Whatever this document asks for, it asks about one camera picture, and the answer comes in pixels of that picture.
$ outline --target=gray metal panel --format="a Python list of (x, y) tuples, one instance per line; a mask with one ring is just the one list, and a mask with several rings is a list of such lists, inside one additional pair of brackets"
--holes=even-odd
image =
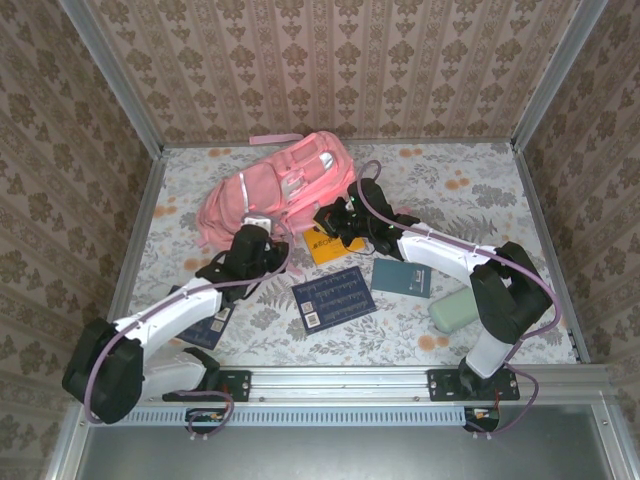
[[(452, 426), (464, 425), (463, 407), (273, 407), (237, 404), (229, 427), (380, 427), (380, 426)], [(193, 407), (136, 407), (115, 425), (122, 427), (184, 427), (187, 412)], [(194, 426), (210, 423), (193, 422)]]
[(538, 128), (551, 100), (569, 73), (569, 69), (606, 6), (607, 2), (604, 0), (582, 0), (578, 5), (569, 27), (564, 32), (547, 70), (540, 79), (513, 133), (512, 142), (517, 148), (524, 150)]
[(85, 1), (60, 0), (69, 19), (76, 27), (80, 38), (89, 49), (91, 57), (100, 68), (109, 87), (115, 94), (120, 106), (129, 117), (129, 121), (138, 133), (138, 137), (146, 147), (153, 160), (158, 160), (162, 150), (162, 140), (155, 125), (147, 116), (146, 110), (134, 88), (129, 83), (124, 70), (120, 68), (109, 44), (91, 15), (91, 9)]
[(92, 429), (86, 480), (539, 480), (613, 478), (589, 407), (536, 407), (492, 440), (460, 427)]

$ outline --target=yellow book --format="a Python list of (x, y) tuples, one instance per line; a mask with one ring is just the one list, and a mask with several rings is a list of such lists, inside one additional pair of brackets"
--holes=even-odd
[(361, 238), (356, 238), (351, 242), (349, 250), (347, 250), (339, 238), (328, 237), (324, 233), (316, 232), (313, 228), (307, 230), (302, 235), (304, 236), (305, 242), (307, 242), (307, 246), (316, 265), (321, 265), (330, 260), (343, 257), (350, 253), (349, 250), (356, 252), (364, 248), (364, 240)]

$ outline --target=white label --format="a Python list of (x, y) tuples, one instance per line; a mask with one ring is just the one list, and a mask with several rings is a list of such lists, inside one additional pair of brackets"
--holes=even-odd
[(320, 319), (318, 318), (317, 313), (310, 313), (309, 315), (305, 315), (304, 319), (307, 322), (307, 327), (309, 328), (320, 326)]

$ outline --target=black mounting bracket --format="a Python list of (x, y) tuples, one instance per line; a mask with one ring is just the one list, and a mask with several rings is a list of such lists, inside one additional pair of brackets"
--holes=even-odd
[(457, 368), (434, 368), (427, 371), (429, 397), (432, 402), (520, 400), (515, 373), (507, 368), (498, 370), (482, 389), (473, 394), (463, 387)]

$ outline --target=dark blue notebook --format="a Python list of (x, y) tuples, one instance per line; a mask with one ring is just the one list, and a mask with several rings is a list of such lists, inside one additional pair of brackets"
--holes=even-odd
[[(180, 287), (173, 286), (169, 291), (169, 294), (175, 292)], [(220, 341), (220, 337), (227, 328), (231, 314), (233, 313), (234, 305), (231, 308), (223, 308), (218, 313), (211, 315), (210, 317), (203, 318), (197, 323), (194, 323), (189, 328), (184, 330), (177, 337), (185, 342), (192, 343), (198, 347), (213, 350)]]
[(295, 285), (291, 289), (308, 335), (376, 311), (358, 267)]

